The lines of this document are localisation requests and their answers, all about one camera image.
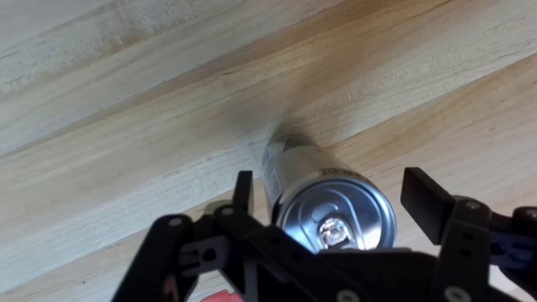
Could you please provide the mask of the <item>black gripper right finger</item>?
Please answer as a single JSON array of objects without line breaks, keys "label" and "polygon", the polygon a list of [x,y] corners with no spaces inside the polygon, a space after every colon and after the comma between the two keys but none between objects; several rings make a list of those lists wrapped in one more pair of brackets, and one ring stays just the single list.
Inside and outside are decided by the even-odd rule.
[{"label": "black gripper right finger", "polygon": [[442,244],[455,198],[422,168],[403,173],[401,205],[433,245]]}]

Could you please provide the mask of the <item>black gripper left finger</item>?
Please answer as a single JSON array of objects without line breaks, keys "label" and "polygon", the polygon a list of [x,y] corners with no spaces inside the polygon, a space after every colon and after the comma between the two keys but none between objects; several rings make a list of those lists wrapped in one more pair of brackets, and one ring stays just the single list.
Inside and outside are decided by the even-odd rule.
[{"label": "black gripper left finger", "polygon": [[237,176],[232,203],[249,213],[254,203],[254,173],[240,171]]}]

